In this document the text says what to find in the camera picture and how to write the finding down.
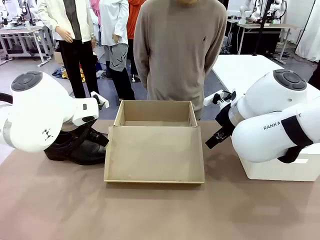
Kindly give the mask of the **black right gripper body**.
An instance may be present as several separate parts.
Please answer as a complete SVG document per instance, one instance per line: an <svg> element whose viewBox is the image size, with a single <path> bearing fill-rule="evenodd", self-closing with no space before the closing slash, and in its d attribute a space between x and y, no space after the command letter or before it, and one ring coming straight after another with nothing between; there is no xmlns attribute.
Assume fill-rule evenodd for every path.
<svg viewBox="0 0 320 240"><path fill-rule="evenodd" d="M232 135L235 126L232 124L229 118L229 110L231 109L231 104L227 104L224 106L218 115L216 116L215 120L221 126L221 129L218 131L219 137L229 137Z"/></svg>

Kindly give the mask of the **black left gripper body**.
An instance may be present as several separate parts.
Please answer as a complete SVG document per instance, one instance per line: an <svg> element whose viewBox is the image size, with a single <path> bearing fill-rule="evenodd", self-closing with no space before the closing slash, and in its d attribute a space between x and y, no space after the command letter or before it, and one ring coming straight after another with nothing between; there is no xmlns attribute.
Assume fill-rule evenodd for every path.
<svg viewBox="0 0 320 240"><path fill-rule="evenodd" d="M91 125L84 125L82 130L81 137L87 140L97 140L101 135L101 133L93 129Z"/></svg>

